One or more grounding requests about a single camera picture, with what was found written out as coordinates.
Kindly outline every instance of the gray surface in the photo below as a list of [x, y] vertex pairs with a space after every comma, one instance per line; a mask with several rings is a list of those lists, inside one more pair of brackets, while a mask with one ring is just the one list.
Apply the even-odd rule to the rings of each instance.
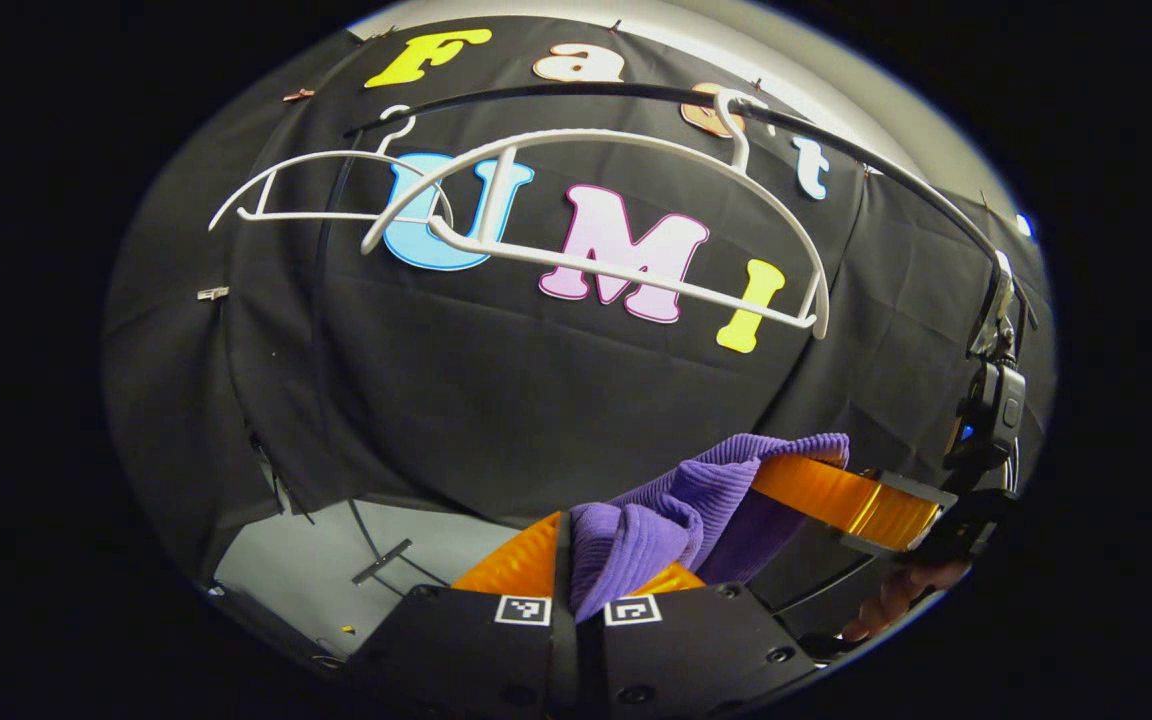
[[[448, 583], [518, 532], [445, 511], [362, 501], [357, 507], [381, 553], [411, 539], [403, 556]], [[333, 655], [351, 655], [394, 609], [399, 597], [373, 579], [351, 583], [376, 558], [348, 502], [314, 511], [312, 518], [313, 525], [303, 515], [283, 511], [247, 525], [225, 553], [215, 578], [242, 589]], [[433, 583], [402, 560], [394, 560], [378, 575], [402, 592]], [[342, 626], [355, 626], [357, 634], [342, 632]]]

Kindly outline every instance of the hand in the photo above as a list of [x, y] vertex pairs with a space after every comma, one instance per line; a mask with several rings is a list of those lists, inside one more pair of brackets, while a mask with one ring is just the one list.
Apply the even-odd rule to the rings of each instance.
[[858, 617], [842, 628], [842, 639], [856, 642], [882, 632], [887, 626], [905, 615], [914, 598], [927, 591], [927, 588], [942, 591], [963, 578], [969, 568], [972, 566], [968, 562], [955, 561], [938, 568], [905, 568], [893, 574], [882, 583], [878, 597], [861, 604]]

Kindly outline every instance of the purple towel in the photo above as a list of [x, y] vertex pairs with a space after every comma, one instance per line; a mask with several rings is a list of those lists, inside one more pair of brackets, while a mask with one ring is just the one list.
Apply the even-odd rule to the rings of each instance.
[[749, 582], [806, 517], [749, 492], [761, 462], [774, 455], [804, 455], [846, 468], [847, 435], [791, 442], [734, 435], [622, 497], [573, 507], [571, 606], [577, 623], [643, 588], [670, 562], [707, 584]]

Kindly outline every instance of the hanger hook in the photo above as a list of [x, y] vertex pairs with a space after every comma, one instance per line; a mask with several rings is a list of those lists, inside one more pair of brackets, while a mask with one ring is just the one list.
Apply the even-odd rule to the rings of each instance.
[[732, 134], [732, 139], [736, 141], [736, 151], [732, 154], [732, 168], [740, 174], [745, 174], [745, 167], [749, 165], [749, 138], [745, 137], [744, 131], [736, 127], [736, 120], [732, 119], [732, 111], [727, 108], [727, 104], [732, 100], [749, 103], [758, 108], [767, 108], [767, 103], [759, 100], [758, 97], [746, 94], [746, 92], [732, 90], [732, 88], [722, 88], [714, 94], [714, 111], [718, 113], [718, 122], [721, 122], [727, 132]]
[[[394, 113], [399, 113], [402, 109], [411, 109], [411, 108], [408, 108], [407, 105], [391, 105], [389, 108], [385, 108], [385, 112], [380, 114], [380, 119], [384, 120], [389, 115], [393, 115]], [[389, 149], [389, 141], [394, 141], [394, 138], [396, 137], [402, 137], [407, 135], [412, 130], [412, 127], [415, 124], [416, 124], [416, 115], [408, 118], [407, 124], [403, 126], [402, 129], [397, 129], [397, 131], [389, 132], [389, 135], [385, 136], [384, 141], [380, 141], [380, 145], [376, 147], [376, 154], [384, 156], [385, 150]]]

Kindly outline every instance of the white clothes hanger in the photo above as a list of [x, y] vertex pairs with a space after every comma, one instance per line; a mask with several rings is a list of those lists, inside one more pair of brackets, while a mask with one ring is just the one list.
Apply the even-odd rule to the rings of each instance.
[[[393, 105], [389, 108], [385, 108], [385, 112], [380, 114], [380, 119], [388, 118], [389, 115], [392, 115], [394, 113], [397, 113], [397, 111], [400, 111], [400, 109], [410, 109], [410, 108], [408, 108], [407, 105]], [[212, 228], [217, 227], [217, 223], [219, 222], [220, 217], [225, 214], [225, 211], [228, 210], [230, 205], [233, 205], [233, 203], [238, 198], [240, 195], [242, 195], [243, 192], [247, 192], [248, 188], [251, 188], [257, 182], [260, 182], [262, 179], [264, 179], [264, 181], [265, 181], [265, 187], [262, 188], [260, 199], [258, 202], [256, 202], [256, 211], [255, 211], [255, 213], [248, 213], [247, 209], [238, 209], [238, 217], [241, 217], [244, 220], [253, 220], [253, 222], [259, 222], [259, 220], [298, 220], [298, 219], [308, 219], [308, 220], [321, 220], [321, 219], [333, 219], [333, 220], [376, 220], [377, 218], [380, 217], [379, 214], [371, 214], [371, 213], [266, 213], [266, 211], [265, 211], [265, 202], [270, 199], [270, 188], [274, 185], [274, 176], [279, 173], [279, 170], [281, 170], [282, 168], [291, 167], [291, 165], [297, 165], [297, 164], [301, 164], [301, 162], [305, 162], [306, 160], [317, 160], [317, 159], [321, 159], [321, 158], [362, 158], [362, 159], [365, 159], [365, 160], [380, 160], [381, 162], [392, 162], [394, 165], [399, 165], [399, 167], [408, 168], [412, 173], [416, 173], [417, 176], [424, 176], [424, 173], [422, 173], [419, 169], [412, 167], [409, 162], [404, 162], [403, 160], [399, 160], [397, 158], [391, 158], [389, 156], [385, 154], [385, 151], [387, 151], [389, 149], [389, 141], [394, 141], [394, 138], [402, 137], [402, 136], [407, 135], [408, 132], [411, 131], [412, 126], [415, 126], [415, 124], [416, 124], [416, 116], [412, 115], [411, 118], [408, 118], [407, 119], [407, 124], [403, 126], [402, 129], [397, 129], [397, 131], [395, 131], [395, 132], [389, 132], [389, 135], [387, 135], [387, 136], [384, 137], [384, 141], [380, 141], [380, 145], [378, 147], [376, 147], [376, 152], [367, 152], [367, 151], [362, 151], [362, 150], [326, 150], [326, 151], [323, 151], [323, 152], [308, 152], [308, 154], [305, 154], [305, 156], [296, 156], [296, 158], [288, 159], [288, 160], [282, 160], [282, 162], [279, 162], [276, 165], [271, 165], [271, 167], [266, 168], [265, 170], [262, 170], [260, 174], [257, 174], [256, 177], [252, 177], [252, 179], [250, 179], [250, 181], [247, 181], [245, 183], [243, 183], [243, 185], [240, 187], [238, 190], [234, 191], [233, 195], [229, 196], [228, 200], [225, 200], [223, 205], [221, 205], [220, 209], [215, 211], [215, 214], [211, 217], [211, 222], [207, 223], [207, 232], [212, 232]], [[444, 210], [447, 211], [447, 217], [449, 219], [452, 219], [453, 218], [453, 214], [452, 214], [452, 204], [450, 204], [450, 202], [448, 202], [447, 194], [444, 192], [444, 188], [441, 185], [439, 185], [439, 184], [434, 184], [434, 191], [438, 194], [438, 199], [442, 202]], [[433, 215], [433, 213], [434, 213], [434, 206], [430, 206], [430, 214]], [[391, 220], [391, 222], [400, 222], [400, 223], [427, 223], [429, 222], [429, 218], [427, 217], [426, 218], [394, 218], [394, 219]]]
[[[495, 258], [509, 258], [514, 260], [523, 260], [525, 263], [562, 266], [562, 268], [581, 270], [581, 272], [585, 273], [609, 275], [613, 278], [621, 278], [630, 282], [659, 287], [664, 288], [664, 290], [676, 291], [679, 295], [714, 302], [714, 304], [718, 305], [733, 306], [733, 309], [736, 310], [745, 310], [749, 311], [749, 313], [759, 314], [763, 316], [763, 318], [774, 320], [774, 323], [785, 323], [796, 328], [812, 328], [813, 336], [817, 338], [817, 340], [820, 340], [820, 338], [824, 338], [824, 334], [826, 334], [826, 329], [829, 324], [829, 290], [826, 283], [826, 276], [824, 276], [824, 267], [820, 265], [820, 256], [817, 252], [817, 249], [814, 249], [812, 238], [808, 236], [806, 229], [803, 228], [803, 223], [799, 223], [799, 220], [794, 217], [794, 213], [791, 213], [791, 211], [787, 209], [786, 205], [776, 198], [776, 196], [772, 195], [767, 188], [764, 188], [758, 182], [755, 182], [753, 179], [750, 179], [748, 174], [745, 174], [745, 167], [746, 164], [749, 164], [749, 139], [732, 120], [732, 112], [727, 108], [727, 104], [732, 100], [741, 100], [758, 105], [760, 108], [767, 108], [767, 104], [756, 99], [756, 97], [744, 94], [744, 92], [730, 90], [729, 88], [725, 88], [719, 91], [717, 97], [714, 97], [714, 109], [718, 113], [719, 122], [722, 122], [723, 128], [727, 129], [727, 132], [732, 134], [732, 139], [736, 143], [735, 152], [733, 152], [732, 156], [732, 164], [723, 164], [721, 160], [712, 158], [712, 156], [705, 156], [704, 152], [691, 150], [690, 147], [679, 145], [675, 142], [659, 141], [659, 138], [635, 135], [635, 132], [608, 131], [608, 129], [548, 129], [547, 131], [539, 132], [522, 132], [521, 135], [506, 137], [502, 141], [486, 143], [486, 145], [480, 145], [462, 156], [452, 158], [444, 165], [440, 165], [440, 167], [431, 170], [429, 174], [425, 174], [425, 176], [422, 176], [420, 181], [412, 183], [412, 185], [408, 187], [406, 191], [399, 194], [397, 197], [394, 197], [394, 199], [389, 202], [387, 209], [381, 211], [379, 215], [374, 217], [376, 222], [371, 225], [371, 228], [367, 229], [364, 238], [362, 238], [362, 253], [367, 255], [372, 250], [376, 250], [376, 245], [380, 242], [380, 237], [385, 233], [385, 228], [389, 227], [389, 223], [402, 222], [402, 220], [407, 220], [408, 222], [429, 223], [430, 230], [433, 232], [435, 236], [438, 236], [442, 242], [448, 243], [448, 245], [455, 247], [457, 250], [492, 255], [495, 256]], [[623, 145], [637, 145], [641, 147], [664, 150], [669, 152], [669, 154], [680, 156], [680, 158], [695, 160], [700, 165], [705, 165], [705, 167], [717, 170], [719, 174], [722, 174], [723, 177], [730, 179], [733, 182], [736, 182], [750, 192], [753, 192], [760, 200], [767, 202], [767, 204], [771, 205], [772, 209], [775, 210], [788, 225], [790, 225], [791, 232], [794, 232], [795, 236], [797, 236], [799, 242], [803, 243], [803, 249], [806, 251], [808, 258], [812, 260], [812, 278], [810, 278], [810, 281], [808, 282], [808, 291], [805, 293], [803, 304], [799, 306], [799, 313], [780, 313], [780, 311], [771, 310], [767, 306], [755, 305], [753, 302], [745, 302], [738, 297], [723, 295], [720, 291], [712, 291], [708, 290], [708, 288], [675, 281], [675, 279], [659, 276], [653, 273], [643, 273], [638, 270], [630, 270], [621, 265], [608, 264], [604, 260], [576, 258], [576, 256], [566, 255], [563, 252], [540, 250], [535, 249], [535, 247], [509, 245], [509, 243], [506, 242], [485, 242], [483, 240], [486, 237], [485, 233], [492, 232], [492, 229], [495, 228], [497, 219], [500, 217], [500, 211], [502, 211], [506, 188], [508, 184], [503, 179], [509, 176], [509, 168], [513, 166], [513, 160], [515, 160], [518, 149], [536, 145], [550, 145], [551, 143], [559, 142], [581, 141], [617, 142], [623, 143]], [[449, 174], [470, 168], [477, 161], [483, 160], [484, 158], [490, 158], [491, 156], [497, 156], [497, 167], [492, 182], [488, 184], [488, 195], [486, 195], [486, 200], [484, 202], [483, 217], [479, 223], [479, 233], [477, 233], [477, 237], [469, 238], [463, 236], [463, 234], [455, 232], [452, 229], [450, 213], [448, 213], [448, 220], [444, 220], [440, 215], [435, 215], [433, 213], [433, 209], [430, 210], [429, 218], [424, 220], [397, 218], [399, 211], [406, 209], [408, 202], [415, 199], [415, 197], [420, 195], [420, 192], [424, 192], [426, 188], [438, 187], [435, 183], [442, 181], [442, 179], [449, 176]], [[320, 213], [314, 217], [326, 217], [326, 214]], [[371, 217], [351, 218], [371, 219]]]

